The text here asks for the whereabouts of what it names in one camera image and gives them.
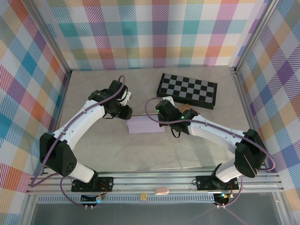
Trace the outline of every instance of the plaid wall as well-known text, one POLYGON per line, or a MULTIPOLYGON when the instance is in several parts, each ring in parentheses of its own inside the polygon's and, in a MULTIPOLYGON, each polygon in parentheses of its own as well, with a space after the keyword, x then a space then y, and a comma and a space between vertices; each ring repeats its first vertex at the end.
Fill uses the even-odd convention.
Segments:
POLYGON ((14 225, 66 75, 21 0, 0 0, 0 225, 14 225))
POLYGON ((243 44, 242 44, 242 46, 241 46, 241 48, 239 50, 239 53, 238 53, 237 57, 234 60, 234 63, 232 65, 232 67, 235 68, 237 66, 237 64, 238 64, 238 62, 239 62, 242 54, 244 53, 244 50, 245 50, 246 46, 248 45, 248 42, 249 42, 249 40, 250 40, 253 32, 255 31, 255 29, 256 29, 256 27, 257 27, 257 25, 259 23, 259 20, 261 19, 261 16, 263 15, 263 12, 265 11, 265 9, 266 9, 266 7, 267 7, 267 5, 269 3, 269 1, 270 0, 264 0, 263 1, 262 5, 261 5, 261 7, 260 7, 260 9, 258 11, 258 14, 256 15, 256 17, 255 17, 255 19, 253 21, 253 24, 251 25, 251 28, 248 31, 247 36, 246 36, 246 38, 243 41, 243 44))
POLYGON ((300 224, 300 0, 281 0, 241 72, 259 134, 300 224))
POLYGON ((257 1, 35 0, 73 69, 228 65, 257 1))

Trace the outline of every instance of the small white object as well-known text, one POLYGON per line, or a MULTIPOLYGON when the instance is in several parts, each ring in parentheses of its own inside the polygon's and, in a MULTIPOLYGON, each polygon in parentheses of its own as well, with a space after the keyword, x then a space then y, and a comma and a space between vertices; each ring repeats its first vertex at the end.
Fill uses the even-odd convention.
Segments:
POLYGON ((188 126, 188 130, 191 135, 203 137, 203 138, 210 140, 216 144, 224 146, 229 151, 231 151, 233 154, 235 154, 235 149, 236 149, 235 144, 236 144, 236 142, 240 143, 242 139, 240 139, 238 137, 233 137, 232 135, 229 135, 228 133, 226 133, 224 131, 220 131, 216 128, 209 126, 208 124, 216 125, 218 127, 228 130, 231 133, 238 134, 241 136, 244 136, 243 131, 232 130, 230 128, 221 126, 217 123, 214 123, 214 122, 211 122, 211 121, 205 119, 201 115, 195 116, 193 118, 193 120, 202 121, 205 124, 205 126, 201 126, 201 124, 199 124, 199 123, 192 122, 191 125, 188 126))
POLYGON ((163 97, 163 100, 165 100, 165 99, 169 100, 172 103, 172 105, 175 106, 174 100, 173 100, 173 98, 171 96, 163 97))
POLYGON ((54 132, 54 137, 58 138, 58 136, 61 134, 61 132, 64 133, 64 135, 61 137, 61 141, 66 140, 67 144, 70 146, 71 150, 74 149, 76 143, 79 141, 79 139, 82 137, 82 135, 100 118, 102 118, 105 114, 104 107, 101 105, 95 106, 93 109, 86 111, 88 107, 91 105, 97 103, 94 100, 88 100, 84 104, 83 108, 76 113, 75 116, 77 116, 81 112, 85 112, 85 114, 81 115, 79 119, 77 119, 64 133, 64 128, 69 124, 69 122, 75 117, 73 116, 72 119, 68 123, 66 123, 63 127, 56 130, 54 132))
POLYGON ((169 189, 166 187, 158 187, 155 189, 156 195, 167 195, 169 194, 169 189))
POLYGON ((123 94, 123 96, 122 96, 122 98, 121 98, 121 99, 124 99, 124 100, 121 101, 120 104, 121 104, 122 106, 125 106, 125 105, 127 104, 127 102, 130 101, 131 97, 132 97, 132 93, 129 92, 129 91, 125 91, 124 94, 123 94))
POLYGON ((227 183, 231 179, 241 176, 241 173, 235 168, 235 159, 228 161, 227 163, 221 164, 216 172, 216 177, 218 177, 224 183, 227 183))
POLYGON ((89 183, 89 181, 94 176, 94 171, 87 166, 77 162, 74 170, 70 173, 69 176, 81 180, 84 183, 89 183))

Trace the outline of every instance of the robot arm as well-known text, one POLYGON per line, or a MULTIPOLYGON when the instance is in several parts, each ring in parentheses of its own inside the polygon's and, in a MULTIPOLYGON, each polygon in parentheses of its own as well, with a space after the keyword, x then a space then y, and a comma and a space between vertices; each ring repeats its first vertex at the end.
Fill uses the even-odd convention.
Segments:
MULTIPOLYGON (((193 120, 202 121, 205 123, 213 124, 228 131, 234 132, 235 134, 239 134, 243 136, 243 131, 241 130, 233 130, 209 120, 206 120, 204 117, 197 115, 193 118, 193 120)), ((214 127, 202 125, 196 122, 191 122, 191 125, 188 126, 188 130, 190 135, 203 137, 207 140, 210 140, 216 144, 219 144, 226 149, 228 149, 232 154, 235 154, 235 150, 237 148, 236 143, 240 143, 242 141, 241 138, 229 135, 224 131, 220 131, 214 127)), ((242 175, 235 167, 235 159, 228 161, 227 163, 221 164, 216 171, 216 177, 219 178, 222 182, 227 183, 233 178, 236 178, 242 175)))
POLYGON ((227 183, 231 179, 240 175, 245 175, 251 178, 257 175, 257 172, 266 159, 266 154, 247 141, 235 136, 244 136, 265 148, 256 131, 251 129, 247 132, 233 130, 210 122, 191 110, 186 110, 181 113, 177 108, 175 108, 173 101, 169 98, 170 97, 165 97, 164 100, 155 107, 159 113, 159 121, 170 122, 176 120, 192 120, 191 122, 169 124, 169 126, 171 129, 174 129, 179 133, 183 132, 188 135, 195 135, 208 139, 224 146, 231 153, 235 154, 235 159, 217 166, 216 170, 212 174, 212 176, 216 177, 215 180, 227 183))
POLYGON ((98 173, 79 163, 73 154, 73 149, 82 135, 98 119, 107 114, 110 114, 112 118, 116 117, 123 120, 131 118, 132 109, 126 105, 131 98, 131 92, 128 92, 126 86, 115 98, 97 105, 98 102, 116 93, 121 85, 121 82, 114 80, 108 89, 93 92, 82 109, 74 116, 83 113, 79 120, 71 123, 73 117, 52 135, 43 134, 40 138, 40 162, 43 162, 54 141, 63 133, 64 135, 59 139, 45 165, 63 177, 70 176, 84 183, 90 183, 91 180, 96 179, 98 173))

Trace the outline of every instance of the white table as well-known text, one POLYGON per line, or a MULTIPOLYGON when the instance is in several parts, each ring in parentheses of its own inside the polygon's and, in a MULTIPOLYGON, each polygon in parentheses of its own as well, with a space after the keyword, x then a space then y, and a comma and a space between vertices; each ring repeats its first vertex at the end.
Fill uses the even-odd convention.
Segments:
MULTIPOLYGON (((144 114, 145 102, 156 96, 162 73, 170 73, 218 83, 213 110, 194 107, 203 117, 234 129, 248 130, 246 116, 232 75, 227 66, 181 67, 110 71, 73 71, 67 90, 60 126, 84 105, 95 90, 108 88, 113 79, 126 76, 133 93, 129 106, 133 114, 144 114)), ((149 112, 155 113, 149 105, 149 112)), ((80 139, 74 149, 77 160, 96 171, 150 170, 215 166, 234 155, 208 140, 181 134, 175 139, 168 128, 164 133, 130 135, 126 122, 120 119, 98 120, 80 139)))

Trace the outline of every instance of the chessboard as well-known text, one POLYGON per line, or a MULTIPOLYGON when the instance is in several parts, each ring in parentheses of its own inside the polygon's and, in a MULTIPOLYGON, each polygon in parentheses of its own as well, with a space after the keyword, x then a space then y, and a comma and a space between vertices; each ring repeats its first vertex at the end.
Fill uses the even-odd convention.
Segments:
POLYGON ((174 102, 213 109, 216 103, 217 85, 213 82, 163 74, 156 95, 172 96, 174 102))

